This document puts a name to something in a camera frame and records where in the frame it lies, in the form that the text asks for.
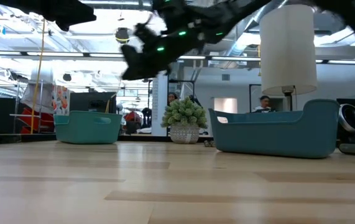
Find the teal storage bin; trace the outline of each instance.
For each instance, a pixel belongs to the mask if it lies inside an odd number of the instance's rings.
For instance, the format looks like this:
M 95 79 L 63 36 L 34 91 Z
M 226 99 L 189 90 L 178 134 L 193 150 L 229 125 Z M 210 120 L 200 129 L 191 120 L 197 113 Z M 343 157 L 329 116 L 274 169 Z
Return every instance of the teal storage bin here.
M 215 147 L 223 152 L 320 159 L 336 148 L 339 104 L 334 100 L 311 100 L 303 111 L 209 112 Z
M 57 140 L 73 144 L 111 144 L 118 140 L 122 115 L 71 111 L 55 115 Z

